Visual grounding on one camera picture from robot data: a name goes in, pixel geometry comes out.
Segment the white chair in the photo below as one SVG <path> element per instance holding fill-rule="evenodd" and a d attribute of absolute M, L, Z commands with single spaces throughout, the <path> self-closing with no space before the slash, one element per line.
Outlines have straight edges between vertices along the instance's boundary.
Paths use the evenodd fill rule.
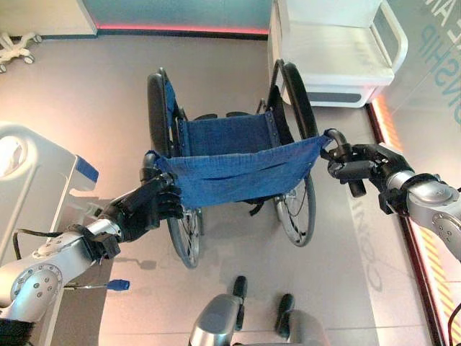
<path fill-rule="evenodd" d="M 374 23 L 379 8 L 398 42 L 393 59 Z M 272 4 L 269 71 L 278 58 L 294 63 L 313 106 L 362 107 L 371 102 L 392 82 L 407 50 L 408 39 L 386 0 Z"/>

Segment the cable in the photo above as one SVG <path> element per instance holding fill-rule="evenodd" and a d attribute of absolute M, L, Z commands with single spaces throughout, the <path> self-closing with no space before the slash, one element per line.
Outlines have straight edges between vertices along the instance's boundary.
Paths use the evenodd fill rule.
<path fill-rule="evenodd" d="M 452 324 L 455 320 L 455 317 L 458 312 L 461 310 L 461 303 L 456 307 L 456 309 L 452 312 L 452 315 L 448 319 L 448 343 L 449 346 L 453 346 L 453 338 L 452 338 Z"/>
<path fill-rule="evenodd" d="M 16 254 L 16 259 L 17 260 L 21 259 L 21 252 L 19 251 L 19 243 L 17 241 L 17 235 L 19 233 L 29 234 L 30 236 L 43 236 L 45 238 L 55 238 L 55 237 L 60 236 L 62 234 L 62 232 L 44 233 L 44 232 L 31 231 L 29 229 L 17 229 L 13 233 L 13 247 L 14 247 L 14 253 Z"/>

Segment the wall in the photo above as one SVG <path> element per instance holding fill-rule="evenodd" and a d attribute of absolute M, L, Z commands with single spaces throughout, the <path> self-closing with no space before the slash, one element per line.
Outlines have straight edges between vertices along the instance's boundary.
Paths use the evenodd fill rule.
<path fill-rule="evenodd" d="M 33 31 L 40 35 L 95 35 L 94 26 L 82 0 L 0 0 L 0 32 L 21 36 Z"/>
<path fill-rule="evenodd" d="M 272 0 L 84 0 L 101 27 L 159 26 L 267 30 Z"/>
<path fill-rule="evenodd" d="M 389 1 L 409 49 L 383 101 L 410 164 L 461 186 L 461 1 Z"/>

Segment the blue fabric seat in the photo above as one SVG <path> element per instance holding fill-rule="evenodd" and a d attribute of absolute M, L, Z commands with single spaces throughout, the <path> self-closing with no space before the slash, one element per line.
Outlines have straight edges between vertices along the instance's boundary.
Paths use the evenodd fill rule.
<path fill-rule="evenodd" d="M 175 173 L 186 208 L 238 202 L 291 191 L 307 177 L 320 150 L 317 136 L 280 145 L 272 112 L 178 122 L 180 157 L 156 154 Z"/>

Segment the gray floor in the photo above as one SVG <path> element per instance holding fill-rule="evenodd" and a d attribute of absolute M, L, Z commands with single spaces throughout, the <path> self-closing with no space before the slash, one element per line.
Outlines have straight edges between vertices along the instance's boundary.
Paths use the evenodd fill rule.
<path fill-rule="evenodd" d="M 149 147 L 149 73 L 167 68 L 191 118 L 251 111 L 267 93 L 266 49 L 265 42 L 175 37 L 45 41 L 32 48 L 36 63 L 14 61 L 0 76 L 1 119 L 84 157 L 101 173 L 93 195 L 112 198 L 138 185 Z M 315 116 L 319 130 L 372 140 L 362 110 L 318 108 Z M 132 288 L 107 294 L 99 344 L 185 345 L 206 303 L 246 275 L 246 320 L 235 342 L 278 341 L 277 301 L 291 292 L 299 309 L 323 322 L 332 345 L 430 345 L 402 237 L 377 193 L 368 185 L 370 193 L 353 200 L 324 161 L 313 177 L 318 215 L 306 248 L 289 243 L 270 203 L 253 218 L 245 204 L 206 208 L 196 270 L 176 257 L 165 223 L 123 244 L 112 278 Z M 85 314 L 87 304 L 75 313 Z"/>

